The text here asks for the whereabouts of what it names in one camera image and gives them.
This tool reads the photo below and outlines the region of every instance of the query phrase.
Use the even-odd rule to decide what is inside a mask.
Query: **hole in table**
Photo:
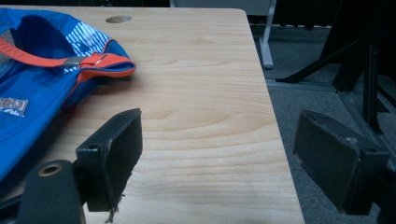
[[[122,23],[126,21],[130,21],[132,17],[130,16],[114,16],[106,19],[108,23]]]

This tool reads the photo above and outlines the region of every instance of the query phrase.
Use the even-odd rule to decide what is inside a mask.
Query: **light wood grain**
[[[137,64],[51,124],[43,159],[75,160],[114,114],[141,108],[143,154],[115,223],[304,223],[243,11],[45,8],[111,35]],[[118,15],[132,19],[105,22]]]

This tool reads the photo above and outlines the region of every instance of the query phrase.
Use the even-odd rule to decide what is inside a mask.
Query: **blue bag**
[[[69,15],[0,8],[0,180],[60,108],[135,64],[109,35]]]

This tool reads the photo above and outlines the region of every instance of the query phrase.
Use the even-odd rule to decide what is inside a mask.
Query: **bag label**
[[[0,98],[0,112],[8,113],[18,117],[24,117],[27,100],[17,100],[12,98]]]

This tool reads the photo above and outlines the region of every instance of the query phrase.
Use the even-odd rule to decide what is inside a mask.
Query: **orange strap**
[[[65,66],[67,62],[72,58],[63,58],[63,59],[48,59],[37,57],[33,54],[25,52],[21,49],[16,48],[12,44],[9,44],[4,38],[0,37],[0,53],[5,54],[9,58],[12,58],[18,62],[26,63],[39,67],[58,67]],[[111,65],[121,64],[121,63],[132,63],[131,60],[127,57],[122,57],[112,53],[99,54],[94,53],[90,57],[75,57],[80,60],[76,65],[78,68],[85,68],[78,75],[78,83],[88,80],[92,77],[125,77],[132,74],[135,70],[134,66],[131,68],[126,68],[123,71],[117,72],[109,72],[109,71],[101,71],[100,68],[106,68]]]
[[[67,59],[46,59],[29,54],[8,43],[0,37],[0,52],[18,62],[35,65],[39,67],[58,67],[64,65]]]

